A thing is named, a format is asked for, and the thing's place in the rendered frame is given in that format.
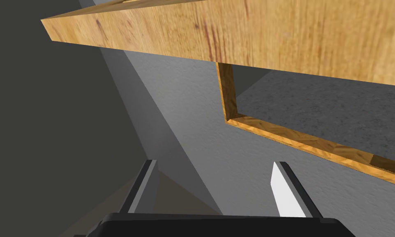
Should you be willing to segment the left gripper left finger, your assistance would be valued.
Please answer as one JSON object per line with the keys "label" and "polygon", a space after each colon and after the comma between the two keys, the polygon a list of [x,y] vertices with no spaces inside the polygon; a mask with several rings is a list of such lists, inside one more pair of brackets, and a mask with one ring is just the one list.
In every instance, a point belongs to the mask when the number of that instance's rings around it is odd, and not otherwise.
{"label": "left gripper left finger", "polygon": [[145,160],[120,208],[120,213],[154,213],[158,186],[157,160]]}

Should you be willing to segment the wooden table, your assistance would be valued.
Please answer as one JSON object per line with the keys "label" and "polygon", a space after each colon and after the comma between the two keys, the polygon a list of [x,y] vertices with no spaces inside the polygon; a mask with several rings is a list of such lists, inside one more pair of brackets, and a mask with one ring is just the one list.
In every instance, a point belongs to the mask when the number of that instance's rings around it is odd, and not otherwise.
{"label": "wooden table", "polygon": [[215,62],[227,124],[395,184],[395,160],[239,114],[232,73],[395,86],[395,0],[113,0],[41,22],[56,42]]}

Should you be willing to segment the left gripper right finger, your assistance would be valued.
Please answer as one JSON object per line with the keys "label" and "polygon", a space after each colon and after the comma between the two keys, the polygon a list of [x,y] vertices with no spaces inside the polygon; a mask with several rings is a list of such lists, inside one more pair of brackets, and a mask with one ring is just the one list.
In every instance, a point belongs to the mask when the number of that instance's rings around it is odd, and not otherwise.
{"label": "left gripper right finger", "polygon": [[270,186],[281,217],[323,217],[286,162],[273,163]]}

